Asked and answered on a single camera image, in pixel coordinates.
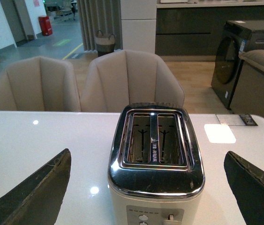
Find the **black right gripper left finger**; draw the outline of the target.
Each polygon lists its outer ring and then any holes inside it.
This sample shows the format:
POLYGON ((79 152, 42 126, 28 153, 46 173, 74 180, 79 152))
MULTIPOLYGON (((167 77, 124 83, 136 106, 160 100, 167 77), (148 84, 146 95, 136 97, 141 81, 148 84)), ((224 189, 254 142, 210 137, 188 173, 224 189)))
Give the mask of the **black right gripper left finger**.
POLYGON ((67 190, 71 152, 64 149, 0 198, 0 225, 53 225, 67 190))

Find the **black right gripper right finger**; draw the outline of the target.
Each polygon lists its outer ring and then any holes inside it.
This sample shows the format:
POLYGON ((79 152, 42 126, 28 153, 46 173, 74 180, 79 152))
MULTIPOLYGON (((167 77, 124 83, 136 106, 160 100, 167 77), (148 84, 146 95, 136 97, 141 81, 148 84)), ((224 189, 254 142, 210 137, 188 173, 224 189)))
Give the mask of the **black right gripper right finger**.
POLYGON ((264 171, 232 151, 224 170, 245 223, 264 225, 264 171))

